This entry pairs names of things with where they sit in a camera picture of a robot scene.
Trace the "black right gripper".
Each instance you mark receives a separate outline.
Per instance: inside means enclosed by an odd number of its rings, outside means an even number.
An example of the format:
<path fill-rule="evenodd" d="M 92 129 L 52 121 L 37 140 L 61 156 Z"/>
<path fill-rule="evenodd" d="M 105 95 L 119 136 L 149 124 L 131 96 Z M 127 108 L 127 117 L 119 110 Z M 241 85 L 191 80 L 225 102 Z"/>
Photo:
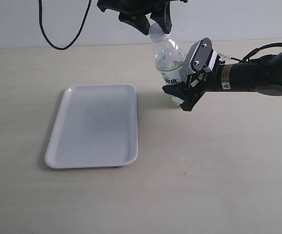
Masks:
<path fill-rule="evenodd" d="M 181 109 L 191 112 L 193 107 L 205 94 L 205 92 L 222 92 L 221 72 L 223 62 L 215 62 L 214 65 L 204 65 L 201 70 L 195 68 L 186 71 L 186 81 L 177 84 L 164 85 L 162 90 L 177 98 L 185 98 L 180 105 Z"/>

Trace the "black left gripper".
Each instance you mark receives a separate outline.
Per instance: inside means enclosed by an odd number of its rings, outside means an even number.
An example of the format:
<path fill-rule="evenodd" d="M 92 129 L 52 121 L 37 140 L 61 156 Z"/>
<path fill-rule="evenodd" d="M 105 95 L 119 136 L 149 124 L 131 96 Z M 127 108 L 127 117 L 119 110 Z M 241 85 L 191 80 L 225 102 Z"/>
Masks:
<path fill-rule="evenodd" d="M 120 12 L 119 21 L 126 23 L 144 35 L 149 34 L 150 24 L 146 14 L 161 29 L 169 34 L 172 29 L 170 0 L 99 0 L 97 7 L 105 12 L 107 9 Z"/>

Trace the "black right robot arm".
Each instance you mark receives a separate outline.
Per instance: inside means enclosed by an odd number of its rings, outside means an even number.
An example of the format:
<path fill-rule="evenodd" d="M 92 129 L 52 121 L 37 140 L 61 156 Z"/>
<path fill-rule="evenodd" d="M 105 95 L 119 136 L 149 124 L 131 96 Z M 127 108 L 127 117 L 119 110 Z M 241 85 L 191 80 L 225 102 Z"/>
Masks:
<path fill-rule="evenodd" d="M 203 38 L 188 51 L 182 68 L 184 81 L 162 87 L 166 94 L 182 100 L 183 111 L 192 111 L 206 92 L 256 92 L 282 96 L 282 42 L 253 49 L 237 63 L 213 49 Z"/>

